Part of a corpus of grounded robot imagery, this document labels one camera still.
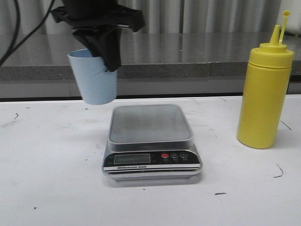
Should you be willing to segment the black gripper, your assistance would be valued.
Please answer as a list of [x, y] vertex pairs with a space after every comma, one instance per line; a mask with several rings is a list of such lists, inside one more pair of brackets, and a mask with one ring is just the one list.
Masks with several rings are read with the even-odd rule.
[[[121, 66], [120, 28], [137, 32], [144, 27], [143, 12], [120, 5], [117, 0], [64, 0], [63, 6], [53, 9], [51, 14], [56, 23], [65, 22], [78, 29], [73, 37], [93, 57], [101, 57], [111, 72]], [[97, 27], [102, 27], [98, 33], [88, 30]]]

